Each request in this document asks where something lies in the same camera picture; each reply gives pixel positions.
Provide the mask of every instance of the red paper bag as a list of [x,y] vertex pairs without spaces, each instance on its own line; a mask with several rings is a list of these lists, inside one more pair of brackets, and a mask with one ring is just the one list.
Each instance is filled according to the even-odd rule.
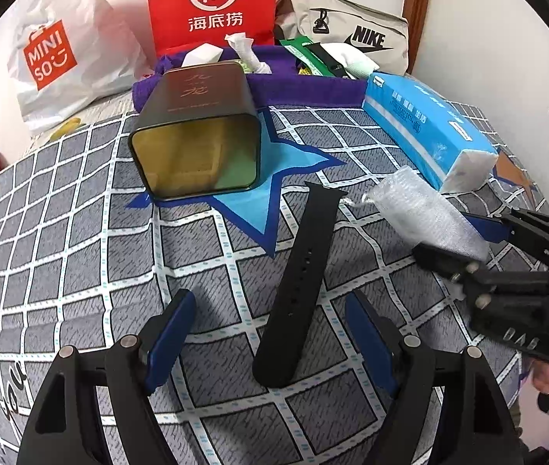
[[148,0],[156,54],[173,54],[204,43],[228,46],[225,35],[244,31],[255,44],[274,40],[276,0]]

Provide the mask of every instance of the blue tissue package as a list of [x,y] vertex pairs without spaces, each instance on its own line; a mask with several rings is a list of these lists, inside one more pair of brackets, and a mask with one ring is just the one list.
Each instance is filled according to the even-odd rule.
[[498,160],[484,134],[414,79],[371,74],[362,108],[442,193],[477,190]]

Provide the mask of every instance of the grid pattern bed sheet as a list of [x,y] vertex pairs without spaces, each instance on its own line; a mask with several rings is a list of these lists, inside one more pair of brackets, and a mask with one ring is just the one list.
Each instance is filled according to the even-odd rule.
[[[483,114],[454,104],[497,146]],[[105,348],[191,289],[198,315],[167,385],[150,398],[182,464],[361,463],[385,417],[349,334],[344,297],[361,288],[402,332],[435,348],[478,345],[509,402],[521,356],[468,327],[455,286],[416,267],[371,205],[340,205],[322,291],[291,386],[267,390],[251,375],[268,312],[306,202],[305,180],[353,200],[400,166],[414,166],[360,109],[272,107],[282,138],[347,162],[283,183],[276,256],[270,258],[204,203],[126,209],[143,191],[127,147],[136,113],[91,124],[0,174],[0,461],[15,463],[27,416],[59,348]],[[549,212],[534,191],[537,209]],[[494,179],[449,195],[461,210],[530,208],[522,187]],[[543,270],[511,245],[493,245],[496,270]],[[99,389],[114,463],[126,462],[108,392]],[[430,453],[442,392],[432,396],[415,464]]]

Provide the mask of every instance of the nike logo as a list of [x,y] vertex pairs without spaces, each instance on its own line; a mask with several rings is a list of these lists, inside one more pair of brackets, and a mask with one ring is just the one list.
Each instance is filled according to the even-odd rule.
[[[377,51],[390,51],[392,47],[384,46],[384,39],[386,35],[375,31],[374,29],[363,28],[362,26],[356,26],[356,30],[348,36],[345,40],[346,44],[356,47],[361,52],[377,52]],[[354,40],[357,43],[362,43],[366,47],[355,45],[352,43]]]

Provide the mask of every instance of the tissue box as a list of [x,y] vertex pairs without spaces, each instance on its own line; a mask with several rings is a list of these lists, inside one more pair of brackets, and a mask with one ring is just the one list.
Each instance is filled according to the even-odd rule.
[[414,79],[372,74],[362,108],[442,193],[482,187],[498,159],[471,122]]
[[256,186],[261,123],[242,67],[223,61],[168,71],[128,148],[154,201]]

